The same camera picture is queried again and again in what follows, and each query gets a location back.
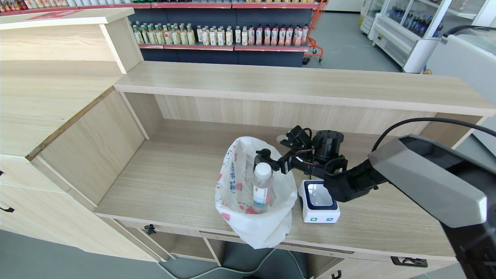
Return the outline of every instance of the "black cable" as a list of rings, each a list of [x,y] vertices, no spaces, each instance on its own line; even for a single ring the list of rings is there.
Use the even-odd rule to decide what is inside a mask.
[[[491,130],[491,129],[488,129],[486,127],[482,127],[482,126],[479,126],[479,125],[475,125],[475,124],[470,123],[470,122],[456,120],[456,119],[449,119],[449,118],[440,118],[440,117],[418,117],[418,118],[410,118],[410,119],[407,119],[407,120],[400,121],[400,122],[394,124],[393,126],[387,128],[386,131],[384,131],[380,135],[379,139],[377,139],[377,141],[373,145],[372,151],[376,150],[377,147],[379,147],[380,142],[394,128],[399,127],[399,126],[401,126],[403,124],[407,124],[407,123],[411,123],[411,122],[422,122],[422,121],[444,122],[444,123],[451,123],[451,124],[456,124],[456,125],[460,125],[460,126],[466,126],[466,127],[469,127],[469,128],[473,128],[473,129],[482,131],[484,133],[488,133],[489,135],[491,135],[493,137],[496,137],[496,132],[494,130]]]

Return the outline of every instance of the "checkout counter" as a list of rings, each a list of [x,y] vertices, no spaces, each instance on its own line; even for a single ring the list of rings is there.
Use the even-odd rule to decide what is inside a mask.
[[[14,209],[0,212],[1,229],[91,253],[221,265],[225,243],[243,242],[214,206],[234,139],[253,136],[285,153],[275,139],[290,127],[337,130],[352,167],[398,121],[480,123],[496,112],[454,77],[146,62],[131,14],[0,18],[0,202]],[[410,123],[389,139],[419,134],[456,147],[470,132]],[[305,176],[294,173],[298,185]],[[309,276],[323,279],[410,278],[456,262],[439,223],[392,185],[340,208],[336,224],[308,224],[295,203],[276,248],[308,253]]]

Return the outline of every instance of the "glass door fridge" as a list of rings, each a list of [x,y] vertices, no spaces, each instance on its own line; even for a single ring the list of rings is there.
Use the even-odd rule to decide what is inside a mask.
[[[362,24],[360,25],[360,30],[362,32],[367,35],[370,33],[375,15],[381,12],[383,5],[384,0],[371,0]]]
[[[489,26],[496,0],[387,0],[372,23],[369,39],[404,72],[420,73],[443,30]]]

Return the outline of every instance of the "white bottle cap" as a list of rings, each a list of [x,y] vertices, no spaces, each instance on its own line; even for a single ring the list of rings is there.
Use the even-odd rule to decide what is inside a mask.
[[[272,175],[272,168],[267,163],[258,163],[255,167],[255,175],[260,180],[269,179]]]

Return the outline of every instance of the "white wall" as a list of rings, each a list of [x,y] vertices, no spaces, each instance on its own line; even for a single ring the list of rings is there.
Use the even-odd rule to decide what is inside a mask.
[[[363,2],[363,0],[328,0],[325,10],[360,12]]]

